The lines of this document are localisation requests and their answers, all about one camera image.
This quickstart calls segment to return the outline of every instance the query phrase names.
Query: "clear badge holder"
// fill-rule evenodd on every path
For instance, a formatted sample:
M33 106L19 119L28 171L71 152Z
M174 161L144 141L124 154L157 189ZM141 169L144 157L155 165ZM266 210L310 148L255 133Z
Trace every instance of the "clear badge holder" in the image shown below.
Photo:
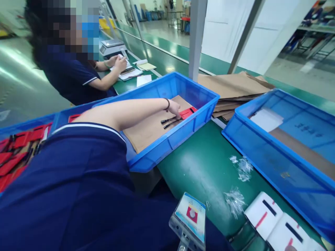
M173 212L169 226L179 236L178 251L206 250L206 206L184 193Z

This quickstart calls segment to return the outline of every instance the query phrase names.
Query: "stack of cardboard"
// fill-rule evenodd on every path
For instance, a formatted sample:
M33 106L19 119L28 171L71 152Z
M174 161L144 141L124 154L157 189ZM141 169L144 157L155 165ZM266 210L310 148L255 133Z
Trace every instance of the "stack of cardboard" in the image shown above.
M208 76L199 74L198 83L220 95L212 116L229 121L240 105L274 88L262 76L253 77L246 72Z

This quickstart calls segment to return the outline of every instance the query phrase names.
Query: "clear plastic bag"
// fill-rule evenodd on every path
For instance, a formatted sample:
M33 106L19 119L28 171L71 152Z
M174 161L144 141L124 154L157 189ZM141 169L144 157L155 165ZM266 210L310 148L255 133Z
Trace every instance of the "clear plastic bag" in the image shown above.
M250 180L250 172L254 169L250 162L245 157L237 160L236 156L231 156L229 159L238 170L238 179L243 182Z
M238 187L234 187L230 190L229 193L224 194L226 203L230 207L230 212L232 213L232 215L234 215L235 219L237 219L237 217L244 212L243 210L243 206L245 205L244 196L238 190Z

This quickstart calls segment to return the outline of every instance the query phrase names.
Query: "weighing scale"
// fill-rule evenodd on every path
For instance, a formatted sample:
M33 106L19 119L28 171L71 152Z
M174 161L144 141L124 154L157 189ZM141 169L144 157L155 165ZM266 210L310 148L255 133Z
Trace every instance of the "weighing scale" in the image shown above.
M122 54L121 49L127 51L127 47L125 46L125 44L118 39L105 40L101 43L102 45L99 50L104 59L109 59L112 56Z

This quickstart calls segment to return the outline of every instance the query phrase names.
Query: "black hair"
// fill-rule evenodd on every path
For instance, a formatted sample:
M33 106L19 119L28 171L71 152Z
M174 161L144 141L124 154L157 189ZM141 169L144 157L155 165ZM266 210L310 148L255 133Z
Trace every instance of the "black hair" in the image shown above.
M32 45L33 61L41 69L39 58L42 50L48 44L65 44L64 38L59 38L59 30L69 29L70 15L66 13L66 8L54 6L53 0L27 0L24 17L31 30L28 41ZM60 27L55 30L53 25L56 22Z

